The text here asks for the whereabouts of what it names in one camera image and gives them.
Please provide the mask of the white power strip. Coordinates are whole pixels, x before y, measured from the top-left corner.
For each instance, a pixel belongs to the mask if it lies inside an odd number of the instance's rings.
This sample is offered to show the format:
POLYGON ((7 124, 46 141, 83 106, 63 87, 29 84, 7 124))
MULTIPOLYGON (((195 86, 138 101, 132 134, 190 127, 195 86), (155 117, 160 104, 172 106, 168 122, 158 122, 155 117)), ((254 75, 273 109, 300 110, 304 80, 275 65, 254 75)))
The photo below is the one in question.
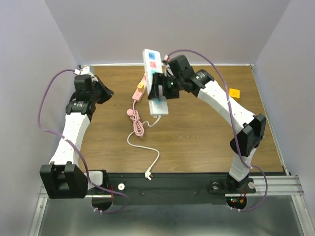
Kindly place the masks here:
POLYGON ((143 62, 147 81, 150 114, 152 116, 166 116, 169 112, 166 98, 163 96, 163 71, 160 52, 145 49, 143 51, 143 62))

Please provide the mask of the yellow cube socket adapter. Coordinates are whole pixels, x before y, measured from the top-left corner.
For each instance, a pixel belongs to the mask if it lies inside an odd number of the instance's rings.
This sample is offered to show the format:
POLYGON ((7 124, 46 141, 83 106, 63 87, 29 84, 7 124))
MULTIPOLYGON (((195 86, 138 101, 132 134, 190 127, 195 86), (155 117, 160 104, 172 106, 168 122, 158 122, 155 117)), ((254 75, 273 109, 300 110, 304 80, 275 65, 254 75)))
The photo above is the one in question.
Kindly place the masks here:
POLYGON ((229 95, 235 101, 239 101, 240 100, 240 90, 239 89, 230 88, 229 89, 229 95))

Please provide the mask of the pink power strip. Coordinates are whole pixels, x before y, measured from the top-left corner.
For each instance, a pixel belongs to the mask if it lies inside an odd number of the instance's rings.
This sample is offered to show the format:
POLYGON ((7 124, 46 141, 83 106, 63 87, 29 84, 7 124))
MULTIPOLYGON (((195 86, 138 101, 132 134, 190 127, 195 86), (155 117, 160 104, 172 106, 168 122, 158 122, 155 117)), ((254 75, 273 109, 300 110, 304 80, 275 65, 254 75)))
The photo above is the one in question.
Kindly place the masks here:
POLYGON ((139 102, 146 91, 147 87, 147 81, 146 76, 144 75, 141 79, 141 81, 138 83, 137 88, 132 96, 132 99, 136 102, 139 102))

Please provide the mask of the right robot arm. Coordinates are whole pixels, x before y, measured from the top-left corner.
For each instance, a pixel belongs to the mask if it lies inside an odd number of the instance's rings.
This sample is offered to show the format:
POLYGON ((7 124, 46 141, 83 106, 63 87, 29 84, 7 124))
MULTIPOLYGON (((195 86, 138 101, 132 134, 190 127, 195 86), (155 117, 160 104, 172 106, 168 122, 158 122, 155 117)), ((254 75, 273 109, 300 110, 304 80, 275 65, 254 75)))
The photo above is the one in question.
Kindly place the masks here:
POLYGON ((171 74, 163 72, 163 61, 157 51, 145 50, 143 62, 152 116, 168 115, 166 101, 179 98, 179 92, 184 90, 206 102, 231 125, 234 138, 230 141, 230 147, 234 156, 226 186, 232 192, 242 189, 252 168, 252 157, 264 137, 266 117, 263 114, 255 115, 242 107, 207 71, 194 71, 184 55, 166 62, 171 74))

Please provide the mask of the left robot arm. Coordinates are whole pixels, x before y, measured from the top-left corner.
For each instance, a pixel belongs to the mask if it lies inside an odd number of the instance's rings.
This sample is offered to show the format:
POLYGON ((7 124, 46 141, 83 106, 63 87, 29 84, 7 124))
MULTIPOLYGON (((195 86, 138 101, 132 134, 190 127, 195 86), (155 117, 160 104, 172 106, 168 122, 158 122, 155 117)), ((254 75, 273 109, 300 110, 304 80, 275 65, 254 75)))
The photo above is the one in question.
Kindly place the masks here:
POLYGON ((74 71, 75 91, 65 108, 65 125, 62 133, 50 131, 60 138, 49 164, 42 165, 40 177, 51 199, 84 198, 91 186, 88 171, 79 168, 85 163, 80 152, 85 132, 92 121, 97 104, 103 104, 114 95, 98 76, 91 72, 74 71))

